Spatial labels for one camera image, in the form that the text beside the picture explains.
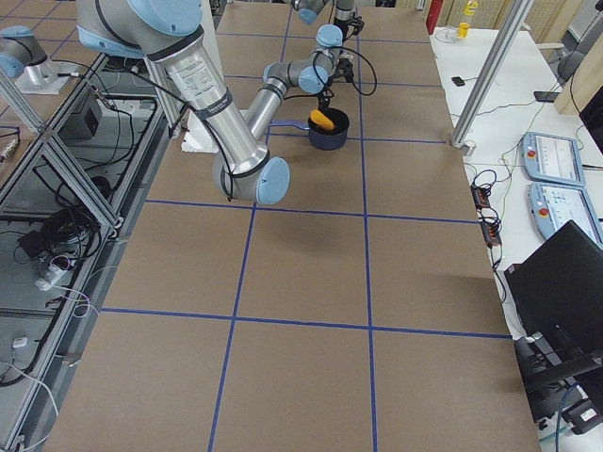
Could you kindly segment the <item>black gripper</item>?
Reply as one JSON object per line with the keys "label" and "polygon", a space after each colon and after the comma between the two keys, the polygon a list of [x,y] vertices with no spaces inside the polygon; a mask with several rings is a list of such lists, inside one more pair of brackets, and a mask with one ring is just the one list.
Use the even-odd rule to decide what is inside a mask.
{"label": "black gripper", "polygon": [[330,101],[334,97],[332,86],[327,84],[323,89],[316,94],[318,99],[318,110],[325,111],[330,106]]}

